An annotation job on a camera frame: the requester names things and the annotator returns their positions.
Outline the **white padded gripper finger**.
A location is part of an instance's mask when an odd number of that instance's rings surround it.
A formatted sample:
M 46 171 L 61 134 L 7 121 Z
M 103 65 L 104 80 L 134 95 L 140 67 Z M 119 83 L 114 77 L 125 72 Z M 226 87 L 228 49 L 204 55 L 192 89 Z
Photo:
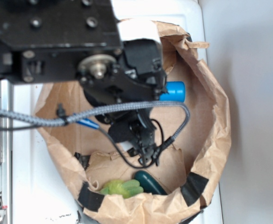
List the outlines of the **white padded gripper finger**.
M 144 19 L 129 19 L 117 24 L 122 41 L 153 40 L 161 43 L 156 24 Z

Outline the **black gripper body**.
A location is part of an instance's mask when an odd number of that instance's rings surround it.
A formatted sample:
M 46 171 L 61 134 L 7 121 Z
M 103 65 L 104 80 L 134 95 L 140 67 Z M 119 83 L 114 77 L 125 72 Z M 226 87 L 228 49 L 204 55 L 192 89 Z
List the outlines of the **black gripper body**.
M 162 48 L 154 40 L 126 41 L 118 57 L 89 56 L 79 63 L 78 72 L 93 107 L 159 100 L 167 92 Z

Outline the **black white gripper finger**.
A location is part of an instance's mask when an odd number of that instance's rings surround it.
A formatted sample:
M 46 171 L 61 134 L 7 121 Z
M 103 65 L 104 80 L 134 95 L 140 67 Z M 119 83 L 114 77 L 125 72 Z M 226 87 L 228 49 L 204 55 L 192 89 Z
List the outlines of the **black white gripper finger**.
M 151 109 L 113 112 L 108 134 L 115 143 L 130 144 L 130 155 L 139 155 L 139 163 L 148 166 L 156 149 L 155 130 L 150 119 Z

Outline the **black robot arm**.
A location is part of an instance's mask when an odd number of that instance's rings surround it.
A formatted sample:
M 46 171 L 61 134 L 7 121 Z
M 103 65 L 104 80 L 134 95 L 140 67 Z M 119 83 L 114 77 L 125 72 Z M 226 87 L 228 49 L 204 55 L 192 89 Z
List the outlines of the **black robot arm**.
M 141 37 L 116 19 L 108 0 L 0 0 L 0 80 L 13 84 L 78 81 L 92 106 L 54 120 L 2 112 L 32 127 L 65 126 L 89 116 L 110 125 L 113 144 L 129 142 L 141 167 L 158 162 L 153 107 L 166 93 L 158 34 Z

